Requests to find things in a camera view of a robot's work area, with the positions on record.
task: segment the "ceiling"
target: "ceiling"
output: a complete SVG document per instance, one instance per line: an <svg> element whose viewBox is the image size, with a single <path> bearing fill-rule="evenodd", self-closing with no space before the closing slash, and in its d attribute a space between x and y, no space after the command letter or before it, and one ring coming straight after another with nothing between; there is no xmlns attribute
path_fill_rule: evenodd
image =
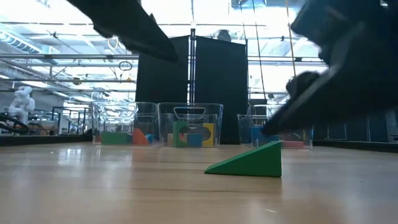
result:
<svg viewBox="0 0 398 224"><path fill-rule="evenodd" d="M266 91L284 91L286 80L295 73L292 68L292 50L296 57L308 57L307 63L298 63L296 73L300 70L323 70L325 67L317 59L318 49L306 38L292 34L293 49L290 48L288 23L292 22L302 6L303 1L289 1L289 18L284 0L269 0L268 6L262 0L253 0L255 13L250 0L242 9L233 8L236 0L142 0L142 6L148 13L153 13L160 28L169 36L189 35L195 28L196 34L215 37L220 29L227 29L233 42L245 43L248 39L251 89L262 89L259 72L259 54L264 60L262 69L267 71L264 77L268 82ZM106 40L93 30L91 20L74 8L66 0L8 0L0 7L0 54L26 54L21 49L2 40L12 36L23 41L40 54L75 54L75 55L130 55L117 39ZM12 71L8 63L0 63L0 74L17 78L50 78L89 80L136 80L137 57L127 60L132 66L122 71L118 65L125 60L74 60L57 59L58 65L50 71L49 62L37 59L8 59L20 67L29 67L37 73L32 74L22 69ZM82 89L79 95L94 95L109 100L134 101L136 84L131 83L47 83L48 88L59 88L61 93L74 96L76 93L62 91ZM90 90L131 90L130 93L107 92L107 96Z"/></svg>

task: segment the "container handle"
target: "container handle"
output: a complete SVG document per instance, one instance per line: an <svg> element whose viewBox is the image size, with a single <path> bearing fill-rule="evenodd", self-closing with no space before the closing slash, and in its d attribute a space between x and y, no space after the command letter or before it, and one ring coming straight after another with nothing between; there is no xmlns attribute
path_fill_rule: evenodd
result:
<svg viewBox="0 0 398 224"><path fill-rule="evenodd" d="M178 113L177 113L177 110L180 110L180 109L183 109L183 110L203 110L203 112L202 112L202 114L200 114L200 117L198 117L198 118L183 118L183 117L179 116ZM205 114L206 114L206 108L204 108L204 107L194 108L194 107L189 107L189 106L177 106L177 107L174 108L174 114L175 114L175 116L178 119L188 119L188 120L202 119L205 116Z"/></svg>

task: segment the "table surface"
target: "table surface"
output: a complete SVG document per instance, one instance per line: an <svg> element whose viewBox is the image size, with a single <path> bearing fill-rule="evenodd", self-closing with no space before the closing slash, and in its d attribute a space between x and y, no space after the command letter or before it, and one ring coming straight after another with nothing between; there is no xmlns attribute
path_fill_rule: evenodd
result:
<svg viewBox="0 0 398 224"><path fill-rule="evenodd" d="M244 147L0 147L0 223L397 223L398 154L282 150L278 178L208 175Z"/></svg>

